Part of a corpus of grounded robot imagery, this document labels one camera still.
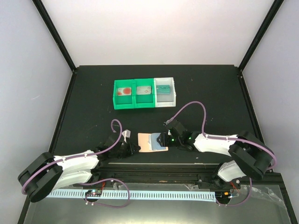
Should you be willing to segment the beige leather card holder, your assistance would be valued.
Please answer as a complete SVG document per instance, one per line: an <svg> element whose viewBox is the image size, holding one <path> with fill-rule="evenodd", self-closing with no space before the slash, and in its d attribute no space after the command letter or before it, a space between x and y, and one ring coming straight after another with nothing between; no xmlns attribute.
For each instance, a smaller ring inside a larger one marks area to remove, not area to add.
<svg viewBox="0 0 299 224"><path fill-rule="evenodd" d="M153 153L168 151L168 147L163 147L158 143L157 138L161 133L138 133L138 146L140 153Z"/></svg>

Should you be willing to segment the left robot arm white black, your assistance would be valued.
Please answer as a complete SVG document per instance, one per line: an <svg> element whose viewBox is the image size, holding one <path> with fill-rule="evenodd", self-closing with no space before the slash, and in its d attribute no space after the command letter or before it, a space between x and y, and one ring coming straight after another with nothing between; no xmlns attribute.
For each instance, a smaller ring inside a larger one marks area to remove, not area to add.
<svg viewBox="0 0 299 224"><path fill-rule="evenodd" d="M19 174L21 192L35 203L56 189L76 184L96 186L100 182L98 169L105 162L131 157L139 150L140 146L129 137L113 134L95 149L82 153L65 156L42 153Z"/></svg>

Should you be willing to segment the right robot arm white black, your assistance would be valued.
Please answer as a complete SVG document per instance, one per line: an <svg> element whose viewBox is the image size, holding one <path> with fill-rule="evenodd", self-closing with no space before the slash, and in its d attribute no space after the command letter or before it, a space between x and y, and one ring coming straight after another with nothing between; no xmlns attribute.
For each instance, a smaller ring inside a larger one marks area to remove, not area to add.
<svg viewBox="0 0 299 224"><path fill-rule="evenodd" d="M222 163L212 177L214 186L218 188L245 176L261 180L266 171L277 163L274 153L247 131L229 136L210 135L203 131L188 131L177 120L166 123L166 127L166 133L157 133L150 138L153 146L231 157L232 160Z"/></svg>

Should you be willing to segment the teal VIP card in bin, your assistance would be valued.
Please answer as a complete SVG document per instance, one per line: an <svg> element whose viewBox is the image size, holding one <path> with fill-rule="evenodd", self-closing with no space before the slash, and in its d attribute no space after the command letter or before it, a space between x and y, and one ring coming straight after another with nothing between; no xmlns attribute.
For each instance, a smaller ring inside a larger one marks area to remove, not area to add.
<svg viewBox="0 0 299 224"><path fill-rule="evenodd" d="M171 87L170 85L156 85L157 94L170 94Z"/></svg>

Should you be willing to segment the white grey card in bin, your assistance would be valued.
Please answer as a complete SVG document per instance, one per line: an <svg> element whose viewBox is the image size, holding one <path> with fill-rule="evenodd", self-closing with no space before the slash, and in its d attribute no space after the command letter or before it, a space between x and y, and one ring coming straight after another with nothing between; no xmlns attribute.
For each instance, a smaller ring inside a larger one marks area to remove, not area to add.
<svg viewBox="0 0 299 224"><path fill-rule="evenodd" d="M137 95L150 95L152 94L151 86L137 86L136 87Z"/></svg>

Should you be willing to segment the red white card in bin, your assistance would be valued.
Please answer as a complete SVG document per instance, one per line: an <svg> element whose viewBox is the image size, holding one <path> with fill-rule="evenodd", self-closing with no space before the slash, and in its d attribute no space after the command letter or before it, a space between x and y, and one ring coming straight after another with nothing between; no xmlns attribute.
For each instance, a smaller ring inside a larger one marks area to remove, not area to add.
<svg viewBox="0 0 299 224"><path fill-rule="evenodd" d="M130 96L132 95L132 89L130 87L118 88L116 93L118 96Z"/></svg>

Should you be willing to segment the white bin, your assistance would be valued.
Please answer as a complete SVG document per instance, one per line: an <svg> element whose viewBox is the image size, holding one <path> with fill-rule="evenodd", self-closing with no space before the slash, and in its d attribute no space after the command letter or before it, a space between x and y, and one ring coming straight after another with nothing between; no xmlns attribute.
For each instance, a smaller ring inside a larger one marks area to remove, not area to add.
<svg viewBox="0 0 299 224"><path fill-rule="evenodd" d="M155 106L156 107L175 107L176 90L173 77L154 78Z"/></svg>

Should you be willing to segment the middle green bin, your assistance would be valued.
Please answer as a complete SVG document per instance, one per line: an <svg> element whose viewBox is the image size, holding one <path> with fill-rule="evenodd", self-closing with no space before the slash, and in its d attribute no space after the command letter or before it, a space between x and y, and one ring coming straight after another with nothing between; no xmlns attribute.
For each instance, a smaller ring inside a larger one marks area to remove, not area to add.
<svg viewBox="0 0 299 224"><path fill-rule="evenodd" d="M135 79L135 108L155 107L154 78Z"/></svg>

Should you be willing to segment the green bin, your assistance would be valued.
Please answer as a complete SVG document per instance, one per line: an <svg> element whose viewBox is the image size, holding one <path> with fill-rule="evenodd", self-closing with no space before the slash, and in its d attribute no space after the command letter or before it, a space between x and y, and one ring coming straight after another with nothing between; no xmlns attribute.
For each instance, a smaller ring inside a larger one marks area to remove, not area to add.
<svg viewBox="0 0 299 224"><path fill-rule="evenodd" d="M135 108L155 107L154 78L135 79Z"/></svg>
<svg viewBox="0 0 299 224"><path fill-rule="evenodd" d="M123 79L114 81L113 105L115 110L134 109L135 81Z"/></svg>

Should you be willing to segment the left green bin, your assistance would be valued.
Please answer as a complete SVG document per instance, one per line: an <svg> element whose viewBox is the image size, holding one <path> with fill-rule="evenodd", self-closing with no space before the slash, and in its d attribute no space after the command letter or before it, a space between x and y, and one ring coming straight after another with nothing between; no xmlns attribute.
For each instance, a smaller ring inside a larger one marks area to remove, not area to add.
<svg viewBox="0 0 299 224"><path fill-rule="evenodd" d="M134 109L135 81L123 79L114 81L113 105L115 110Z"/></svg>

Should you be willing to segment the left small circuit board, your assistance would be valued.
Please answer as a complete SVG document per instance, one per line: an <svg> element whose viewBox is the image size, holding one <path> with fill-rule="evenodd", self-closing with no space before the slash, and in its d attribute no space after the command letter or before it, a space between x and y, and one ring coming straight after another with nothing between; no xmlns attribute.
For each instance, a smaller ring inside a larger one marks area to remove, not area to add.
<svg viewBox="0 0 299 224"><path fill-rule="evenodd" d="M100 189L90 189L86 191L86 197L100 197L102 195L102 190Z"/></svg>

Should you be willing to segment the small circuit board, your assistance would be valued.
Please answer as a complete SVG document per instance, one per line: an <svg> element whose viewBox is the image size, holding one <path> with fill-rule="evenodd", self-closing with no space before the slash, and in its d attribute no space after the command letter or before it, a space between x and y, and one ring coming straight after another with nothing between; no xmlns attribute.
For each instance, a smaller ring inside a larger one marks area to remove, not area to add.
<svg viewBox="0 0 299 224"><path fill-rule="evenodd" d="M100 197L102 195L102 190L100 189L90 189L86 191L86 197Z"/></svg>
<svg viewBox="0 0 299 224"><path fill-rule="evenodd" d="M234 197L234 195L228 191L216 191L215 196L216 196L216 198L220 198L220 199Z"/></svg>

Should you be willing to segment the right small circuit board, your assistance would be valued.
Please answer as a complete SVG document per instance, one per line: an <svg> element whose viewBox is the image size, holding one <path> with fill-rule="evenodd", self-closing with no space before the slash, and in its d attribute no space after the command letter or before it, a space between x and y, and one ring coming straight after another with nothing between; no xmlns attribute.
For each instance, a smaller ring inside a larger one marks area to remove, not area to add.
<svg viewBox="0 0 299 224"><path fill-rule="evenodd" d="M216 191L215 196L216 196L216 198L220 198L220 199L234 197L234 195L228 191Z"/></svg>

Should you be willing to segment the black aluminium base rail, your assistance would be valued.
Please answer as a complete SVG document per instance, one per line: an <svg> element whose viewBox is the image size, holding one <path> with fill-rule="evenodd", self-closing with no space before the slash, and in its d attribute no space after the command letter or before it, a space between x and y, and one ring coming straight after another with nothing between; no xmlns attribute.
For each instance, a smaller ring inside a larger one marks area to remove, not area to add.
<svg viewBox="0 0 299 224"><path fill-rule="evenodd" d="M129 183L146 184L191 184L200 189L228 191L248 185L247 177L235 178L228 183L216 176L214 164L100 164L92 169L92 177L87 183L106 178L114 178Z"/></svg>

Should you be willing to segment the right black frame post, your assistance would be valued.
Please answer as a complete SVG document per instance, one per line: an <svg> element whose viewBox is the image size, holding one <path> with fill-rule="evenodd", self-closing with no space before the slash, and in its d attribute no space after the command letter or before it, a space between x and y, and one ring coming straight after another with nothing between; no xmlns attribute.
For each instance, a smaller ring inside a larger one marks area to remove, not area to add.
<svg viewBox="0 0 299 224"><path fill-rule="evenodd" d="M257 49L260 41L262 40L263 36L265 35L267 29L271 25L273 19L275 18L277 12L279 11L280 7L282 6L284 0L274 0L270 9L268 10L263 22L261 23L256 35L254 36L249 48L247 49L243 59L241 60L240 65L238 66L238 70L243 72L246 65L250 61L251 57L253 56L255 50Z"/></svg>

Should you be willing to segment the black frame post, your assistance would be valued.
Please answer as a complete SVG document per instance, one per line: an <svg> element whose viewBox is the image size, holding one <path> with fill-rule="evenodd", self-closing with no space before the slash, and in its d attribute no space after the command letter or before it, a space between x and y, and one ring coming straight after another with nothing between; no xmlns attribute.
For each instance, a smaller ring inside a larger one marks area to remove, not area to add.
<svg viewBox="0 0 299 224"><path fill-rule="evenodd" d="M56 45L58 46L60 52L62 53L65 61L67 62L69 68L72 72L76 71L76 66L63 42L61 39L61 36L59 35L59 32L57 31L46 7L44 6L43 2L41 0L32 0L34 3L38 13L40 14L42 20L44 21L46 27L48 28L52 38L54 39Z"/></svg>
<svg viewBox="0 0 299 224"><path fill-rule="evenodd" d="M261 23L256 35L254 36L249 48L247 49L243 59L241 60L240 65L238 66L238 70L243 72L246 65L250 61L251 57L253 56L255 50L257 49L260 41L262 40L263 36L265 35L267 29L271 25L273 19L275 18L277 12L279 11L280 7L282 6L284 0L274 0L270 9L268 10L263 22Z"/></svg>

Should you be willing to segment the left black frame post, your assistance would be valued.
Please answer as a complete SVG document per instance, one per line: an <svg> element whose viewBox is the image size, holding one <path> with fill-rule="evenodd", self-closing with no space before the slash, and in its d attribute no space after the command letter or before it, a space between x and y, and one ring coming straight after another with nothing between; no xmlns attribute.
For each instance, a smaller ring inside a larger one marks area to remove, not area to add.
<svg viewBox="0 0 299 224"><path fill-rule="evenodd" d="M60 52L62 53L65 61L67 62L69 68L72 72L76 71L76 66L63 42L61 39L61 36L59 35L59 32L57 31L46 7L44 6L43 2L41 0L32 0L34 3L38 13L40 14L42 20L44 21L46 27L48 28L52 38L54 39L56 45L58 46Z"/></svg>

